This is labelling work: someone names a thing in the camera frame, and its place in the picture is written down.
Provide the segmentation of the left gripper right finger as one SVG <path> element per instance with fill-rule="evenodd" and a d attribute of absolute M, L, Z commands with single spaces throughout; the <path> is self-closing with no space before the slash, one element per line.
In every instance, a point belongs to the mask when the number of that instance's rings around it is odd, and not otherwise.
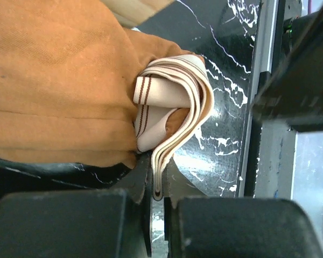
<path fill-rule="evenodd" d="M 171 158 L 163 171 L 164 199 L 171 202 L 171 207 L 176 208 L 178 201 L 189 196 L 206 196 L 199 190 L 178 168 Z"/>

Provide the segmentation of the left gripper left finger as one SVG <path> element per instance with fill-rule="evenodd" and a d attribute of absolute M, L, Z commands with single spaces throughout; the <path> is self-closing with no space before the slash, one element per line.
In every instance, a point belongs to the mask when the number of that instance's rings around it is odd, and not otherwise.
<path fill-rule="evenodd" d="M 120 181 L 109 188 L 109 190 L 117 189 L 126 191 L 131 199 L 137 204 L 141 204 L 145 196 L 147 196 L 148 199 L 151 199 L 151 154 L 140 155 L 134 169 L 129 171 Z"/>

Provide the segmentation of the brown boxer underwear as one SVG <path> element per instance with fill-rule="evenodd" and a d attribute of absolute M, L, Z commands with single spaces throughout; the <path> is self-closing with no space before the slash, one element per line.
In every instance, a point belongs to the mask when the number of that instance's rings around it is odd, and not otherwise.
<path fill-rule="evenodd" d="M 203 58 L 123 27 L 100 1 L 0 1 L 0 159 L 124 164 L 151 151 L 154 198 L 210 117 Z"/>

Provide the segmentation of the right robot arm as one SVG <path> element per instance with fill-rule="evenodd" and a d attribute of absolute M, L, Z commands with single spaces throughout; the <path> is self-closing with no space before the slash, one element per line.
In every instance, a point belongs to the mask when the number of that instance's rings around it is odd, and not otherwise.
<path fill-rule="evenodd" d="M 252 103 L 254 118 L 283 121 L 297 132 L 323 131 L 323 6 L 283 21 L 280 54 Z"/>

